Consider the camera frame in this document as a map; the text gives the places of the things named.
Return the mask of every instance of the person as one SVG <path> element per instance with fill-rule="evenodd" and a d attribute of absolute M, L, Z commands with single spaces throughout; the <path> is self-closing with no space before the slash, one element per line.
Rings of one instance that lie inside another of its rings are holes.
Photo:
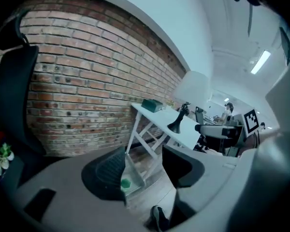
<path fill-rule="evenodd" d="M 228 102 L 226 105 L 226 110 L 223 112 L 221 117 L 215 118 L 215 122 L 219 125 L 224 125 L 227 122 L 227 117 L 232 115 L 233 112 L 233 104 L 231 102 Z"/>
<path fill-rule="evenodd" d="M 262 131 L 262 130 L 265 130 L 265 123 L 264 123 L 264 122 L 262 122 L 262 123 L 260 124 L 259 131 Z"/>

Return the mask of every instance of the green object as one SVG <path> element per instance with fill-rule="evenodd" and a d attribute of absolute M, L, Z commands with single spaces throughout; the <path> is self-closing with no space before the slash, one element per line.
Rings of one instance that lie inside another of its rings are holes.
<path fill-rule="evenodd" d="M 121 187 L 122 188 L 129 188 L 131 186 L 131 182 L 128 179 L 121 180 Z"/>
<path fill-rule="evenodd" d="M 152 113 L 155 113 L 155 112 L 162 109 L 163 103 L 161 103 L 157 100 L 144 99 L 142 102 L 142 107 L 151 111 Z"/>
<path fill-rule="evenodd" d="M 0 148 L 0 153 L 2 154 L 2 156 L 4 158 L 8 157 L 10 155 L 10 153 L 11 153 L 11 146 L 6 144 L 6 143 L 4 143 L 2 145 L 2 147 Z"/>

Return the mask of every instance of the black chair back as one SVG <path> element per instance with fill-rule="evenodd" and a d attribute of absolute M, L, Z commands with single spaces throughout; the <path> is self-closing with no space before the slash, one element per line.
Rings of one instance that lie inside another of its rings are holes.
<path fill-rule="evenodd" d="M 22 11 L 8 22 L 0 32 L 0 49 L 7 50 L 0 62 L 0 125 L 8 137 L 27 145 L 38 154 L 44 155 L 41 142 L 27 126 L 26 106 L 29 83 L 39 53 L 37 46 L 30 46 L 19 30 Z"/>

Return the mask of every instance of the brick wall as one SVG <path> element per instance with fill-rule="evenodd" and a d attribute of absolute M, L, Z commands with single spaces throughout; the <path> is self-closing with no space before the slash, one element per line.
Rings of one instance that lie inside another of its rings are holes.
<path fill-rule="evenodd" d="M 21 31 L 40 49 L 27 120 L 48 155 L 126 145 L 135 119 L 130 104 L 165 102 L 185 74 L 157 35 L 110 3 L 26 0 L 20 8 L 31 9 Z"/>

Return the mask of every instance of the lamp shade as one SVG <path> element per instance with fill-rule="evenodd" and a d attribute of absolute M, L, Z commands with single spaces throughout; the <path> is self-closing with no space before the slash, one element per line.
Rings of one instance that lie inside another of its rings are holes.
<path fill-rule="evenodd" d="M 172 93 L 180 103 L 191 103 L 194 107 L 205 109 L 209 95 L 209 79 L 202 73 L 189 71 Z"/>

